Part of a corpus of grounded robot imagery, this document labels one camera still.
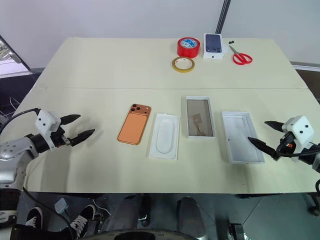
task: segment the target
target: phone box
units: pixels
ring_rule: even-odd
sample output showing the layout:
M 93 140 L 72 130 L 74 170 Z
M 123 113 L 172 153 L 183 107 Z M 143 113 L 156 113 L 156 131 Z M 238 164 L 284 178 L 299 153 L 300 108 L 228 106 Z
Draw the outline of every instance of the phone box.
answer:
M 190 139 L 215 139 L 215 123 L 208 96 L 187 96 L 186 126 Z
M 205 33 L 203 43 L 203 58 L 222 59 L 224 57 L 225 46 L 221 34 Z
M 249 112 L 223 111 L 226 152 L 231 164 L 263 164 L 262 151 L 248 137 L 257 138 Z

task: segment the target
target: scissor handle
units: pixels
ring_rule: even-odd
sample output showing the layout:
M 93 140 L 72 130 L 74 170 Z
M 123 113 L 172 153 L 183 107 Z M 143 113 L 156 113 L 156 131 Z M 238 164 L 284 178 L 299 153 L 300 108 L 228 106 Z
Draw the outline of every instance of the scissor handle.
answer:
M 238 65 L 250 64 L 253 61 L 252 57 L 245 53 L 235 53 L 232 59 Z

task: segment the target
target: red tape roll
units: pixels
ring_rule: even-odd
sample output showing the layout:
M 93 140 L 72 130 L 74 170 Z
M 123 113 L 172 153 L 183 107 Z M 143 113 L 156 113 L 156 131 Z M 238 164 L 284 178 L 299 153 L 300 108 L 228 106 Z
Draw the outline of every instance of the red tape roll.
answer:
M 178 40 L 177 53 L 180 57 L 195 58 L 199 53 L 200 42 L 193 37 L 183 37 Z

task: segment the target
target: tape roll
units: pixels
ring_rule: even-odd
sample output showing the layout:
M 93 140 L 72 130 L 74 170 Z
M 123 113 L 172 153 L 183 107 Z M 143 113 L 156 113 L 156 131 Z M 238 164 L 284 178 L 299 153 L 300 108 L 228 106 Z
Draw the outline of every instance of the tape roll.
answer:
M 194 69 L 195 62 L 191 58 L 179 56 L 173 59 L 172 67 L 180 73 L 187 73 Z
M 180 57 L 195 58 L 199 53 L 200 42 L 193 37 L 183 37 L 178 40 L 177 53 Z

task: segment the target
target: orange smartphone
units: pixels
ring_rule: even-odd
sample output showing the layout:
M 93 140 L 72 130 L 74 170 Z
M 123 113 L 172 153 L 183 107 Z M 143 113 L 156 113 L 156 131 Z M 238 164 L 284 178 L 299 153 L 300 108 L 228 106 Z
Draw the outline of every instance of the orange smartphone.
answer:
M 118 135 L 118 141 L 138 145 L 151 112 L 151 107 L 133 104 Z

